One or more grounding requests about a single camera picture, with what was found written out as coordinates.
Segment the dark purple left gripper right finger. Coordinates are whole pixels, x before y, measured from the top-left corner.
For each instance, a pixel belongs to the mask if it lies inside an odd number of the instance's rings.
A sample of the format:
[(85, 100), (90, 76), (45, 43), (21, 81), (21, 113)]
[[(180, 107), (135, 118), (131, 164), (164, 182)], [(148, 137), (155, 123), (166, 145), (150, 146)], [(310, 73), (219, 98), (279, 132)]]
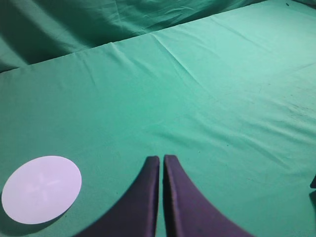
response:
[(250, 237), (194, 185), (175, 155), (163, 163), (163, 210), (168, 237)]

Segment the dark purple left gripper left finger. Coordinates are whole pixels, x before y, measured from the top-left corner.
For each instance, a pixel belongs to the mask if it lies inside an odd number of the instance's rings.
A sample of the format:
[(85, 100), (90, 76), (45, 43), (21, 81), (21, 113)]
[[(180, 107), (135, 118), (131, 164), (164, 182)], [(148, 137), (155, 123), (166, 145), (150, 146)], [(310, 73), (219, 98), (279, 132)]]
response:
[(121, 198), (78, 237), (154, 237), (159, 198), (159, 157), (145, 159)]

